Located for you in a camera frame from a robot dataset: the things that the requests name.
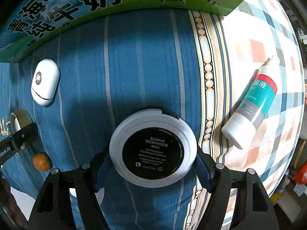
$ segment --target white rim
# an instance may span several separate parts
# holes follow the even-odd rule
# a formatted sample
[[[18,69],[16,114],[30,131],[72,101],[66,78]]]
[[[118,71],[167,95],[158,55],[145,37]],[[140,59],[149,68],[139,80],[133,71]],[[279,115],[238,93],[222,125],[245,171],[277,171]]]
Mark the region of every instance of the white rim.
[[[122,149],[128,138],[135,132],[157,127],[174,133],[182,142],[184,157],[180,167],[168,177],[148,180],[130,172],[124,164]],[[126,118],[114,131],[110,141],[110,157],[117,172],[127,181],[147,188],[168,186],[183,178],[191,169],[196,158],[197,143],[191,128],[182,119],[162,114],[159,109],[147,109],[132,114]]]

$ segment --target white plastic bottle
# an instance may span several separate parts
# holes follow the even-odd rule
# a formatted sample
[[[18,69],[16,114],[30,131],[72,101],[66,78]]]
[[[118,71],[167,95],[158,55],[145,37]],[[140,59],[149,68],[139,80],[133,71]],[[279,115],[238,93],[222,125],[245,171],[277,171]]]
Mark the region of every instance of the white plastic bottle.
[[[256,130],[274,100],[279,63],[280,59],[273,56],[259,69],[247,94],[222,128],[224,136],[241,150],[251,146]]]

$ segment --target gray label section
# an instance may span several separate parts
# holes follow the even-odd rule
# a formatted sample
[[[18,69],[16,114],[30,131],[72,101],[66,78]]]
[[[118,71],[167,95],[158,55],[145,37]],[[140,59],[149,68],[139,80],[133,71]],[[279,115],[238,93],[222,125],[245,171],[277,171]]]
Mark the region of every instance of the gray label section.
[[[261,109],[248,100],[242,100],[235,112],[243,115],[249,121],[251,121],[256,130],[259,128],[264,119]]]

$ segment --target white earbuds case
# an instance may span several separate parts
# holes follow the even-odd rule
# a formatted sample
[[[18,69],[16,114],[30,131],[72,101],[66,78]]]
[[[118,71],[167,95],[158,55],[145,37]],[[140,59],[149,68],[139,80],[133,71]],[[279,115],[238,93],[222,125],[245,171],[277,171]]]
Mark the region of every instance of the white earbuds case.
[[[59,67],[49,59],[44,59],[34,72],[31,94],[33,99],[42,106],[47,106],[53,100],[59,81]]]

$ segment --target black circular label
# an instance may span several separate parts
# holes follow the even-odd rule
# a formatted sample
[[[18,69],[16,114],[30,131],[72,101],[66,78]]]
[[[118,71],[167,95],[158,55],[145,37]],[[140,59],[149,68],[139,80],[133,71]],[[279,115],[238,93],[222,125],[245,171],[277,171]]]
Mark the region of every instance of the black circular label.
[[[35,82],[37,85],[41,83],[41,72],[38,72],[35,77]]]
[[[184,149],[179,138],[161,128],[146,128],[134,133],[122,149],[122,159],[128,170],[150,180],[174,173],[183,156]]]

